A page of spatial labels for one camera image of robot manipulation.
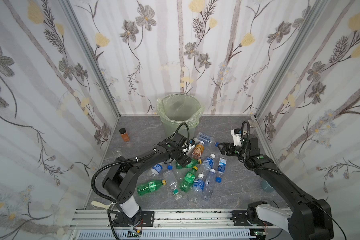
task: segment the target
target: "plastic bin liner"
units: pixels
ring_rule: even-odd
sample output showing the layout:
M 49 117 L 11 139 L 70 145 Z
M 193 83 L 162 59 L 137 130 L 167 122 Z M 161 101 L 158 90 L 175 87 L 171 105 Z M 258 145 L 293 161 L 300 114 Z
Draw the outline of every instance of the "plastic bin liner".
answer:
M 185 122 L 189 127 L 190 138 L 193 138 L 195 128 L 205 110 L 194 96 L 183 93 L 174 93 L 157 99 L 156 107 L 167 137 L 173 134 L 180 123 Z M 186 127 L 182 126 L 179 133 L 187 137 Z

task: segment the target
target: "gray marble floor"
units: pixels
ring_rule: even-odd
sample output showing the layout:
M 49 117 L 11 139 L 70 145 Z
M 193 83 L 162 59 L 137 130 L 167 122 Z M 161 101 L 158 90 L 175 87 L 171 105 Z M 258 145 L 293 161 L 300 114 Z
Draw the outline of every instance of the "gray marble floor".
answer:
M 244 117 L 202 117 L 200 123 L 196 128 L 195 133 L 203 132 L 211 135 L 218 142 L 232 142 L 231 129 L 241 127 L 241 123 L 248 118 Z M 130 142 L 124 142 L 118 133 L 120 128 L 124 127 L 129 134 Z M 251 134 L 257 134 L 251 128 Z M 163 140 L 164 128 L 159 117 L 121 117 L 117 129 L 110 142 L 108 152 L 106 153 L 103 166 L 112 163 L 115 159 L 114 149 L 119 147 L 125 158 L 132 157 L 149 151 L 153 144 Z M 260 147 L 260 152 L 264 153 L 263 148 Z M 206 147 L 202 155 L 205 159 L 211 153 L 216 155 L 215 165 L 213 168 L 217 169 L 218 161 L 221 157 L 227 159 L 225 175 L 220 184 L 214 187 L 212 199 L 208 202 L 200 200 L 199 203 L 193 204 L 187 199 L 187 194 L 180 191 L 183 195 L 182 199 L 176 201 L 172 193 L 166 186 L 163 186 L 158 191 L 144 196 L 138 196 L 134 193 L 137 203 L 142 209 L 236 209 L 247 208 L 249 203 L 264 200 L 268 203 L 274 200 L 280 208 L 287 207 L 285 201 L 275 191 L 268 193 L 261 188 L 261 177 L 254 172 L 247 170 L 237 158 L 222 156 L 217 147 Z M 177 180 L 181 181 L 189 169 L 180 169 L 177 174 Z M 106 175 L 106 170 L 102 172 L 96 180 L 97 188 L 106 193 L 101 187 L 101 182 Z M 140 175 L 138 184 L 151 180 L 147 176 L 147 172 Z M 97 209 L 90 204 L 91 201 L 99 201 L 104 204 L 110 202 L 102 199 L 93 192 L 91 193 L 89 203 L 86 209 Z

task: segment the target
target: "wall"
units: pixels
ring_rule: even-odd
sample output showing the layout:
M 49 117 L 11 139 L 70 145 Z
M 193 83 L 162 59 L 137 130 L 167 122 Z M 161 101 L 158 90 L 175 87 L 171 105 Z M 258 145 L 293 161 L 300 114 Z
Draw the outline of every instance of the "wall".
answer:
M 360 239 L 360 0 L 329 2 L 259 121 L 284 173 Z
M 89 66 L 57 1 L 0 1 L 0 239 L 69 237 L 116 122 Z
M 254 114 L 314 3 L 70 2 L 121 114 L 153 114 L 169 93 L 206 114 Z

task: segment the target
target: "vent grille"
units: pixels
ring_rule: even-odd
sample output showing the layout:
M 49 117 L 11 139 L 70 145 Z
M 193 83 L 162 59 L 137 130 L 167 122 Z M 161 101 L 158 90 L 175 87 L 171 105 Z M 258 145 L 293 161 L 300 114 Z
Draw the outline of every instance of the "vent grille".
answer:
M 146 229 L 141 237 L 128 237 L 129 230 L 116 231 L 120 239 L 244 239 L 256 238 L 249 229 Z M 111 230 L 81 230 L 78 240 L 114 240 Z

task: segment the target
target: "green bottle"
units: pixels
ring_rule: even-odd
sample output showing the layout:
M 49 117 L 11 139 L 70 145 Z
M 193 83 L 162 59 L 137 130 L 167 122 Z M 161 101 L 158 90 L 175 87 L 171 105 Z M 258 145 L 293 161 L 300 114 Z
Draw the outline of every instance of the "green bottle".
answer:
M 147 183 L 141 184 L 137 186 L 137 193 L 139 196 L 142 196 L 144 194 L 154 192 L 161 188 L 162 185 L 166 185 L 166 181 L 163 180 L 152 180 Z
M 183 192 L 188 192 L 193 185 L 193 180 L 195 179 L 195 174 L 197 172 L 197 167 L 194 166 L 184 177 L 184 180 L 180 184 L 180 189 Z
M 185 166 L 185 168 L 194 167 L 194 166 L 196 166 L 197 164 L 200 164 L 201 162 L 202 162 L 201 159 L 192 159 L 191 162 Z M 176 168 L 177 168 L 177 169 L 182 169 L 183 167 L 176 162 Z

